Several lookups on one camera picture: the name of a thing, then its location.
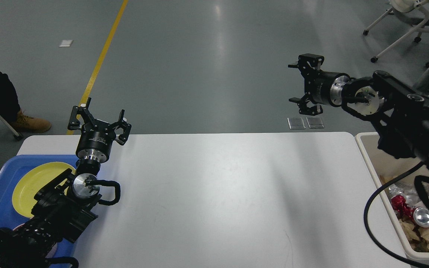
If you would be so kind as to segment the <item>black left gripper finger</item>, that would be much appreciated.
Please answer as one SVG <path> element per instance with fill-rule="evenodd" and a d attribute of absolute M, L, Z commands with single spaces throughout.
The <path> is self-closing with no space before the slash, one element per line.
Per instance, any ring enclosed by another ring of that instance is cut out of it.
<path fill-rule="evenodd" d="M 126 144 L 132 125 L 129 124 L 124 117 L 125 110 L 121 109 L 121 112 L 118 117 L 118 121 L 109 124 L 108 127 L 105 127 L 105 134 L 113 142 L 115 141 L 119 145 L 123 146 Z"/>
<path fill-rule="evenodd" d="M 89 111 L 91 100 L 91 98 L 88 98 L 85 103 L 73 106 L 68 122 L 69 131 L 79 130 L 81 134 L 105 131 L 103 122 L 95 119 Z"/>

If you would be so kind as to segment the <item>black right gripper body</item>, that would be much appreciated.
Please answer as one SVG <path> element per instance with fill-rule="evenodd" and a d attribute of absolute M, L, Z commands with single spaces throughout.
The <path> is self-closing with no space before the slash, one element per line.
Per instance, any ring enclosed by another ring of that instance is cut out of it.
<path fill-rule="evenodd" d="M 305 93 L 308 100 L 314 104 L 340 107 L 342 105 L 342 90 L 351 81 L 346 73 L 314 71 L 307 74 Z"/>

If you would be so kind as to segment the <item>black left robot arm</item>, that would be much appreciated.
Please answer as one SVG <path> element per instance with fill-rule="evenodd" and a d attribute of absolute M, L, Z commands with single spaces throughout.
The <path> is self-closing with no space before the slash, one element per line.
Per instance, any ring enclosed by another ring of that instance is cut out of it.
<path fill-rule="evenodd" d="M 124 145 L 131 131 L 121 110 L 113 123 L 96 119 L 90 113 L 91 98 L 74 106 L 67 129 L 79 130 L 76 170 L 66 169 L 34 195 L 32 217 L 15 229 L 0 228 L 0 268 L 49 268 L 67 264 L 78 268 L 72 256 L 50 257 L 50 251 L 63 239 L 75 243 L 97 219 L 95 205 L 112 206 L 121 198 L 116 181 L 97 178 L 101 164 L 109 160 L 112 143 Z"/>

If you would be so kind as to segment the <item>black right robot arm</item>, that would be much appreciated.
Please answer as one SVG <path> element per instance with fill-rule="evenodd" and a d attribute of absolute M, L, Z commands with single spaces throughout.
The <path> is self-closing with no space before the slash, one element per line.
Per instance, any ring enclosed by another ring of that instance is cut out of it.
<path fill-rule="evenodd" d="M 348 114 L 372 124 L 379 135 L 378 149 L 400 158 L 418 158 L 419 163 L 382 185 L 368 198 L 363 223 L 371 240 L 385 253 L 417 268 L 429 265 L 402 257 L 381 244 L 368 224 L 369 209 L 375 198 L 390 185 L 425 166 L 429 170 L 429 93 L 413 89 L 387 73 L 375 71 L 370 77 L 352 78 L 346 73 L 321 69 L 325 58 L 305 53 L 288 68 L 299 69 L 304 79 L 304 95 L 290 98 L 300 114 L 322 114 L 322 105 L 340 107 Z M 417 175 L 414 187 L 429 211 L 429 177 Z"/>

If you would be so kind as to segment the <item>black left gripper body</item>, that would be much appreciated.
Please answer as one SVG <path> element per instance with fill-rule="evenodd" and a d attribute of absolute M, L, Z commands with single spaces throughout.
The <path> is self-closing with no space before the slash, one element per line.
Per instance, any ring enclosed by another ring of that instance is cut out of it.
<path fill-rule="evenodd" d="M 81 136 L 76 149 L 76 156 L 82 159 L 95 160 L 105 163 L 109 160 L 112 143 L 116 140 L 114 132 L 99 132 L 94 130 L 81 130 Z"/>

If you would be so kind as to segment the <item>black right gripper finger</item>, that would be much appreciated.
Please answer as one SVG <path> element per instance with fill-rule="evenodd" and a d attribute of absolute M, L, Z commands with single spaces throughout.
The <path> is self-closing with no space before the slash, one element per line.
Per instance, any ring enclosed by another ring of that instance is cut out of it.
<path fill-rule="evenodd" d="M 324 61 L 325 58 L 322 55 L 304 53 L 298 56 L 296 63 L 290 63 L 287 67 L 296 68 L 300 71 L 305 86 L 318 86 L 322 85 L 322 81 L 319 81 L 318 78 L 320 78 L 321 66 Z"/>
<path fill-rule="evenodd" d="M 289 98 L 288 101 L 298 106 L 299 114 L 308 115 L 310 117 L 323 114 L 321 105 L 314 102 L 312 96 L 308 93 L 305 93 L 301 98 Z"/>

